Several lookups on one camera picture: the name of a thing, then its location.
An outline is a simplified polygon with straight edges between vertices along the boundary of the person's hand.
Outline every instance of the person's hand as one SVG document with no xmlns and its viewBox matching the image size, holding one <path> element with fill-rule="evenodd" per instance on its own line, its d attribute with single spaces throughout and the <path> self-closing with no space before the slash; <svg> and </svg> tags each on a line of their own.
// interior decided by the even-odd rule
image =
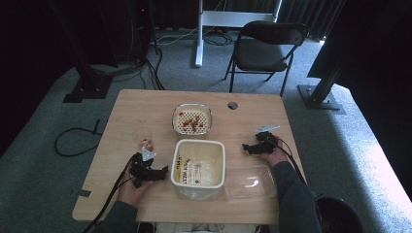
<svg viewBox="0 0 412 233">
<path fill-rule="evenodd" d="M 136 208 L 139 201 L 143 198 L 146 190 L 154 183 L 143 182 L 139 188 L 136 188 L 133 180 L 130 179 L 130 166 L 127 166 L 127 170 L 125 171 L 121 181 L 123 184 L 119 187 L 118 201 L 125 202 Z"/>
<path fill-rule="evenodd" d="M 278 144 L 279 148 L 283 148 L 283 142 L 281 140 L 278 141 Z M 272 167 L 280 162 L 288 161 L 285 153 L 277 148 L 271 153 L 262 153 L 260 157 L 265 159 Z"/>
</svg>

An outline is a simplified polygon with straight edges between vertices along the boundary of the dark wall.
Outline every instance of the dark wall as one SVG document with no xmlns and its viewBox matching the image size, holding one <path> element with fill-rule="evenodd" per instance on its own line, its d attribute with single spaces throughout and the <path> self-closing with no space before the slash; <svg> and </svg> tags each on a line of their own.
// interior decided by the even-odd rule
<svg viewBox="0 0 412 233">
<path fill-rule="evenodd" d="M 47 1 L 0 2 L 0 155 L 56 78 L 72 67 Z"/>
<path fill-rule="evenodd" d="M 51 2 L 0 1 L 0 155 L 68 69 L 146 56 L 152 34 L 148 2 Z M 82 79 L 85 72 L 79 73 Z"/>
<path fill-rule="evenodd" d="M 411 21 L 408 0 L 349 0 L 309 72 L 327 79 L 342 68 L 337 83 L 351 90 L 409 198 Z"/>
</svg>

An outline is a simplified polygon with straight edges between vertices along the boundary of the clear plastic lid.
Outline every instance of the clear plastic lid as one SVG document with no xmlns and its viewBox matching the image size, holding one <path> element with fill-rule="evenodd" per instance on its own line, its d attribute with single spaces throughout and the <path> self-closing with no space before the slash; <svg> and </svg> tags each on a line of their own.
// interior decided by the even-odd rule
<svg viewBox="0 0 412 233">
<path fill-rule="evenodd" d="M 276 186 L 266 165 L 227 168 L 224 182 L 228 201 L 270 198 L 276 195 Z"/>
</svg>

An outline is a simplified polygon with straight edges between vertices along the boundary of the sleeve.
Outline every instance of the sleeve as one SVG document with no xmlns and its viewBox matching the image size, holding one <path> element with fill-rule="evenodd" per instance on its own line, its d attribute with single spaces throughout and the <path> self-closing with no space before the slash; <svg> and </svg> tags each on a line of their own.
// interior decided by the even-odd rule
<svg viewBox="0 0 412 233">
<path fill-rule="evenodd" d="M 101 224 L 95 227 L 92 233 L 109 233 L 109 232 L 136 232 L 135 219 L 137 209 L 129 204 L 116 201 L 110 212 Z"/>
<path fill-rule="evenodd" d="M 274 167 L 279 196 L 281 232 L 322 232 L 316 203 L 309 188 L 299 179 L 289 162 Z"/>
</svg>

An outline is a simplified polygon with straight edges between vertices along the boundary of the gray carpet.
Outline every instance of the gray carpet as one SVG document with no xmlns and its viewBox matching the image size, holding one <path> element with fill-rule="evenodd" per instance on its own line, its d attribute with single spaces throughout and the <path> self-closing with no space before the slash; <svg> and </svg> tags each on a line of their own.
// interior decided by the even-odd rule
<svg viewBox="0 0 412 233">
<path fill-rule="evenodd" d="M 193 66 L 194 40 L 179 40 L 159 48 L 163 56 L 158 76 L 166 89 L 228 92 L 229 82 L 221 78 L 232 46 L 205 44 L 201 68 Z M 306 75 L 320 48 L 318 42 L 308 39 L 296 51 L 283 97 L 308 184 L 312 190 L 342 198 L 352 206 L 365 232 L 412 232 L 411 202 L 350 91 L 338 85 L 332 89 L 346 115 L 305 108 L 296 86 L 319 82 Z M 154 66 L 159 60 L 153 48 L 149 49 L 148 58 Z M 94 67 L 114 70 L 102 65 Z M 62 157 L 54 151 L 54 139 L 71 127 L 92 130 L 98 119 L 101 121 L 97 131 L 103 132 L 119 91 L 145 86 L 153 89 L 151 76 L 145 66 L 141 77 L 115 77 L 106 99 L 84 100 L 79 104 L 62 103 L 79 78 L 75 69 L 55 82 L 0 159 L 0 232 L 82 232 L 86 228 L 88 222 L 75 221 L 71 213 L 94 150 Z M 279 94 L 282 77 L 283 74 L 277 74 L 264 83 L 264 77 L 238 76 L 233 91 Z M 59 147 L 72 153 L 97 145 L 98 141 L 97 135 L 76 131 L 60 138 Z"/>
</svg>

